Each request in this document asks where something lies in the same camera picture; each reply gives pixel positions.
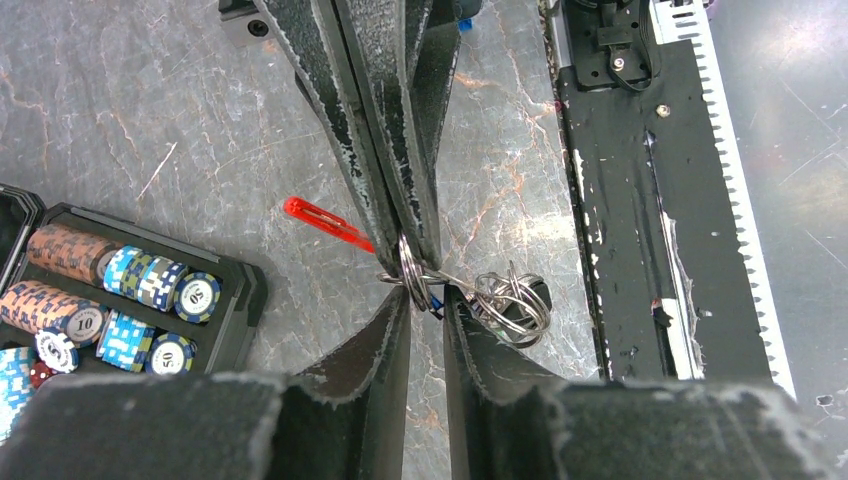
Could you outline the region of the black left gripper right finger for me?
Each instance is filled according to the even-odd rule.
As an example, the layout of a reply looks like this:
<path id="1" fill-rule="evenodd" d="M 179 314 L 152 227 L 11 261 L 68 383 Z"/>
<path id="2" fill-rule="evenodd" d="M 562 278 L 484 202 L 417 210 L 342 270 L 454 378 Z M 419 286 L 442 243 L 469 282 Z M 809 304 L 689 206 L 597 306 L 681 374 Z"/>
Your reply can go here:
<path id="1" fill-rule="evenodd" d="M 834 479 L 797 407 L 739 383 L 573 383 L 481 325 L 444 290 L 457 479 Z"/>

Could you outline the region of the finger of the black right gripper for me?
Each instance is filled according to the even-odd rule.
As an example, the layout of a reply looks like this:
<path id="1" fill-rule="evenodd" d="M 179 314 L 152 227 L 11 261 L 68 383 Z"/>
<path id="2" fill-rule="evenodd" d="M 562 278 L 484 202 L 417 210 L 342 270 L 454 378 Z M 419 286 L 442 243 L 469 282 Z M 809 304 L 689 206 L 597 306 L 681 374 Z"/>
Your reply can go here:
<path id="1" fill-rule="evenodd" d="M 442 263 L 436 160 L 458 57 L 459 1 L 339 1 L 340 26 L 364 115 L 372 191 L 361 204 L 380 262 Z"/>
<path id="2" fill-rule="evenodd" d="M 399 274 L 398 226 L 333 1 L 259 1 L 324 127 L 364 231 Z"/>

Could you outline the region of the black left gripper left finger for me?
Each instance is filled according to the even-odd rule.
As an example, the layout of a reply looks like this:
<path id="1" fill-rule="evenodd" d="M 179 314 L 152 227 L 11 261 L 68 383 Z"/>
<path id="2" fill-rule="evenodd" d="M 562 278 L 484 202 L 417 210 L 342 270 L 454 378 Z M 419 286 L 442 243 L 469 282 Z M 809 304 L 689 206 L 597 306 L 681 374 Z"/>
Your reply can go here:
<path id="1" fill-rule="evenodd" d="M 1 448 L 5 479 L 397 479 L 410 304 L 297 374 L 60 375 Z"/>

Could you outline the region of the red keyring with key bunch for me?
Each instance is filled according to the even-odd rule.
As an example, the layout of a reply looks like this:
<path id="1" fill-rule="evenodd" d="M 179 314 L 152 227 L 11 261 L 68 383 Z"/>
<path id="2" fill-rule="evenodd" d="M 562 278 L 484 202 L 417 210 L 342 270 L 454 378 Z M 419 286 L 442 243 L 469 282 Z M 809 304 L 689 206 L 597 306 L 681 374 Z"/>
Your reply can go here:
<path id="1" fill-rule="evenodd" d="M 536 345 L 552 324 L 550 291 L 540 275 L 519 274 L 515 264 L 510 263 L 504 275 L 486 272 L 469 283 L 417 263 L 404 236 L 399 240 L 399 253 L 399 273 L 381 273 L 378 278 L 405 287 L 412 303 L 422 312 L 430 313 L 430 295 L 435 295 L 435 286 L 454 285 L 465 293 L 478 322 L 515 348 Z"/>

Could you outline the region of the blue tag with key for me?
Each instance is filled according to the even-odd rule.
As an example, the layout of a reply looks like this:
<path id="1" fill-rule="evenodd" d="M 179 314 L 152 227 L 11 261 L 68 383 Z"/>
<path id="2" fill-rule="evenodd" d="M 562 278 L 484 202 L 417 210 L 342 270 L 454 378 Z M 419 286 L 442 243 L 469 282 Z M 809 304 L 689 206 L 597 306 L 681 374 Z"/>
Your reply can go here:
<path id="1" fill-rule="evenodd" d="M 437 319 L 442 320 L 444 304 L 433 294 L 430 295 L 429 312 Z"/>

